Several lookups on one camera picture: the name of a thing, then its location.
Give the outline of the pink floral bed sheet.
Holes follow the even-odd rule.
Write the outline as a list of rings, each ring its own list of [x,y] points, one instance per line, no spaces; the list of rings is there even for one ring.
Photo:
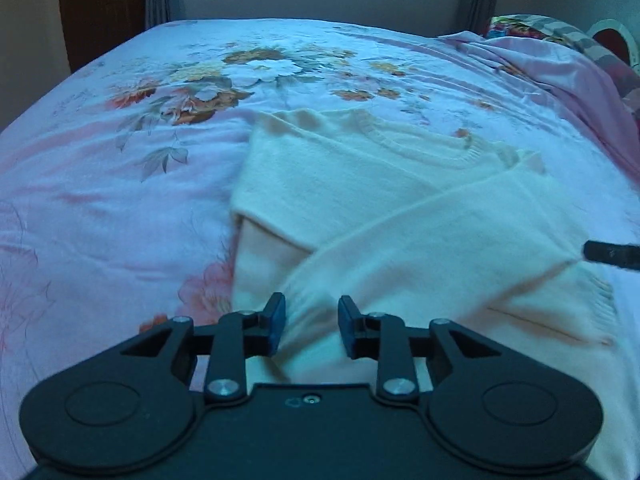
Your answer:
[[[254,117],[363,108],[541,154],[589,234],[639,238],[634,184],[549,93],[438,38],[311,20],[157,26],[68,77],[1,135],[1,474],[34,462],[28,390],[159,315],[230,307],[232,186]]]

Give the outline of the red white headboard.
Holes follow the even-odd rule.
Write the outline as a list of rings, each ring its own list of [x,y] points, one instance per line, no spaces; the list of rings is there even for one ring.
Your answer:
[[[614,18],[606,18],[591,25],[587,35],[638,73],[639,44],[624,24]]]

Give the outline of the dark wooden door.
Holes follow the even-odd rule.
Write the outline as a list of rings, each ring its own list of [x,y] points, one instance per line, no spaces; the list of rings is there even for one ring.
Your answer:
[[[144,31],[145,0],[58,0],[67,61],[75,73]]]

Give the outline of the cream knit sweater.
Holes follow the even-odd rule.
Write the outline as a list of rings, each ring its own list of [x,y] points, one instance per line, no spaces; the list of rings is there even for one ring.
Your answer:
[[[611,287],[582,261],[578,212],[532,152],[364,110],[263,114],[231,211],[233,305],[285,294],[289,378],[343,375],[344,295],[413,326],[467,322],[584,382],[620,367]]]

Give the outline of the pink blanket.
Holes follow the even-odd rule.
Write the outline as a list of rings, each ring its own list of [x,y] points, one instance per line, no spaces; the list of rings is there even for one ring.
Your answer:
[[[438,39],[549,93],[559,116],[639,182],[639,76],[622,62],[606,70],[576,50],[527,37],[456,32]]]

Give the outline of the multicolour patterned pillow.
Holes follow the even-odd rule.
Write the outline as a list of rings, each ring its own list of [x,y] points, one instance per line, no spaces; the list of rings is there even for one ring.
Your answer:
[[[594,41],[587,32],[551,16],[508,14],[494,16],[485,37],[526,37],[576,50],[610,76],[626,107],[639,117],[639,72],[636,73],[614,53]]]

